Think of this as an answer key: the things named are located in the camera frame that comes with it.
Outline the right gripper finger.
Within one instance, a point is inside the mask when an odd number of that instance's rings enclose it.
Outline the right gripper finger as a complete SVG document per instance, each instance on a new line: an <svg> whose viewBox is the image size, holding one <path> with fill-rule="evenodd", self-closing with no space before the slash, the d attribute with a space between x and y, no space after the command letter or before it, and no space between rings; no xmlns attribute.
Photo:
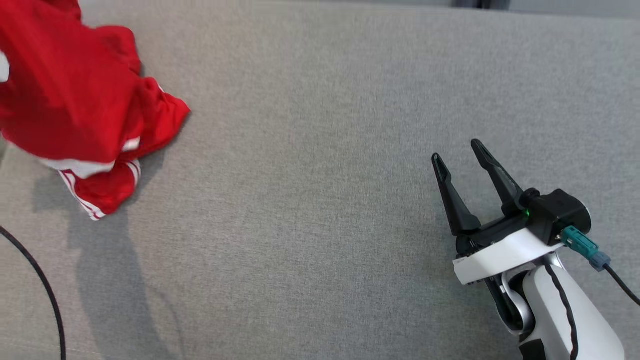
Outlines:
<svg viewBox="0 0 640 360"><path fill-rule="evenodd" d="M472 139L470 142L480 166L487 171L494 188L502 202L501 211L506 217L523 213L520 199L523 190L505 170L505 167L491 154L482 141Z"/></svg>
<svg viewBox="0 0 640 360"><path fill-rule="evenodd" d="M471 214L466 203L453 184L453 176L439 153L431 157L432 166L445 208L446 218L453 236L468 235L480 229L482 224Z"/></svg>

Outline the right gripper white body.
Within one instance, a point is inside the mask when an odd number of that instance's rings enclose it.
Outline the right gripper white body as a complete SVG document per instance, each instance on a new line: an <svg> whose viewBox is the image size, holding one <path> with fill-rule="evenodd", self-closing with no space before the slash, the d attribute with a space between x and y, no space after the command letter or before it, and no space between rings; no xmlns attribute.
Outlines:
<svg viewBox="0 0 640 360"><path fill-rule="evenodd" d="M471 284L553 253L562 243L546 244L533 234L527 212L498 219L485 226L470 212L453 213L453 235L458 252L454 273L458 281Z"/></svg>

